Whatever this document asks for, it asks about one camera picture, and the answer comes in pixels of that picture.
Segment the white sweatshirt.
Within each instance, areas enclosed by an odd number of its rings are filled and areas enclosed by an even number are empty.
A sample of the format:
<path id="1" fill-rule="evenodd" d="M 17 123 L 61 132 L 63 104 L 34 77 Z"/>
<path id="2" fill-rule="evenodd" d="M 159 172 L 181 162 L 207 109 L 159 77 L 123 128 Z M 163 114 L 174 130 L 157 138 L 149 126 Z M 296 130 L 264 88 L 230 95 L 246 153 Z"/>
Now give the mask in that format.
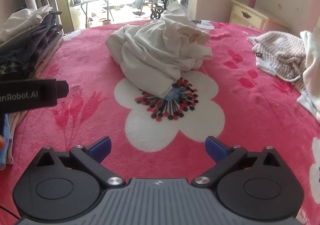
<path id="1" fill-rule="evenodd" d="M 136 87 L 164 98 L 182 72 L 199 69 L 213 58 L 206 46 L 210 35 L 187 17 L 187 9 L 173 2 L 161 19 L 144 26 L 125 25 L 105 44 L 123 74 Z"/>

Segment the cream nightstand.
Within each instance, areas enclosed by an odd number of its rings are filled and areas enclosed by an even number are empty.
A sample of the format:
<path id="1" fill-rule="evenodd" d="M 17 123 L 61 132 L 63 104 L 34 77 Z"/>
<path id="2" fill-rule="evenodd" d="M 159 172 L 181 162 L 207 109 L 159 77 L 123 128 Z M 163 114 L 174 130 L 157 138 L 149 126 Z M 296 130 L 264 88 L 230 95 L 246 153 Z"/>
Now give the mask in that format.
<path id="1" fill-rule="evenodd" d="M 230 24 L 241 25 L 247 28 L 258 29 L 263 32 L 282 31 L 290 32 L 290 26 L 271 14 L 251 8 L 236 0 L 231 0 L 232 10 Z"/>

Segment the white fluffy garment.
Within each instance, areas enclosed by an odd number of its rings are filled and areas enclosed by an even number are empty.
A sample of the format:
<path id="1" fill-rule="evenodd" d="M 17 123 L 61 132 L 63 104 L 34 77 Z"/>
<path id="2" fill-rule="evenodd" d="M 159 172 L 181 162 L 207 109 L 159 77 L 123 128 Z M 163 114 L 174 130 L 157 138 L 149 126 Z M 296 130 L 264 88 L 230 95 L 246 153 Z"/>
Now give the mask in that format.
<path id="1" fill-rule="evenodd" d="M 300 36 L 305 47 L 306 69 L 302 74 L 304 89 L 297 102 L 319 122 L 319 34 L 302 31 Z"/>

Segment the folding table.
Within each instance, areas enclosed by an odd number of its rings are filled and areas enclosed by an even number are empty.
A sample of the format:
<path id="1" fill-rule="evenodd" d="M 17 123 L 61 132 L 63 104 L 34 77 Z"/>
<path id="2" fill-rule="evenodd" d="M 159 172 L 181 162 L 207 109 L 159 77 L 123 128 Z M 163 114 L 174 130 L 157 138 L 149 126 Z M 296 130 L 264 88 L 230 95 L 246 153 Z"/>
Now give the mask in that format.
<path id="1" fill-rule="evenodd" d="M 71 0 L 69 11 L 75 30 L 99 26 L 103 22 L 114 22 L 109 0 L 79 0 L 74 4 Z"/>

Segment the stack of folded clothes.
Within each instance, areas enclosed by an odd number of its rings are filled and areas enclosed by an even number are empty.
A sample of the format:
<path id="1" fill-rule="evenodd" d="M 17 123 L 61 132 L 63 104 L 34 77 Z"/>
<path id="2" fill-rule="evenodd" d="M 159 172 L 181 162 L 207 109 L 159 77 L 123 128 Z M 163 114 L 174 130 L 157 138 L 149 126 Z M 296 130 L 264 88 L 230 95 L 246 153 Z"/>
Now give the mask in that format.
<path id="1" fill-rule="evenodd" d="M 1 28 L 1 81 L 37 79 L 63 42 L 50 5 L 13 13 Z"/>

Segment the beige knitted sweater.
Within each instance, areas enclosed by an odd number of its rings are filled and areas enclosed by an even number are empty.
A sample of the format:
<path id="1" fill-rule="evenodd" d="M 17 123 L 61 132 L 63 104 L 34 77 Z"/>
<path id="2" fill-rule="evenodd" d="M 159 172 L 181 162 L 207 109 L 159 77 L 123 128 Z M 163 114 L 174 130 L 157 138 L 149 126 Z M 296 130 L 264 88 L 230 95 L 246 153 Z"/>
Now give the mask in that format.
<path id="1" fill-rule="evenodd" d="M 269 31 L 247 40 L 252 44 L 256 65 L 260 70 L 291 83 L 299 92 L 303 92 L 306 53 L 301 38 L 286 32 Z"/>

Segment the pink floral blanket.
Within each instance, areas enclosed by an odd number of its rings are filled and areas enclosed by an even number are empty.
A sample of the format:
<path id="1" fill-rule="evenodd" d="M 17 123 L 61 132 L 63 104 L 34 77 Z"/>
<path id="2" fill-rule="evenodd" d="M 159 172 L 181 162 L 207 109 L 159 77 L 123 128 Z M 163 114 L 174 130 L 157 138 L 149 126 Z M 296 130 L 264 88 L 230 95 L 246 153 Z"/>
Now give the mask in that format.
<path id="1" fill-rule="evenodd" d="M 42 77 L 65 80 L 57 106 L 13 119 L 14 163 L 1 170 L 1 224 L 14 224 L 12 191 L 44 146 L 67 151 L 101 137 L 112 141 L 103 165 L 129 178 L 193 179 L 213 166 L 204 141 L 212 135 L 249 151 L 277 149 L 304 188 L 302 224 L 319 224 L 319 123 L 298 102 L 289 83 L 259 70 L 248 42 L 259 31 L 212 23 L 213 58 L 183 74 L 192 91 L 177 90 L 180 103 L 151 108 L 123 75 L 105 44 L 120 25 L 65 36 Z"/>

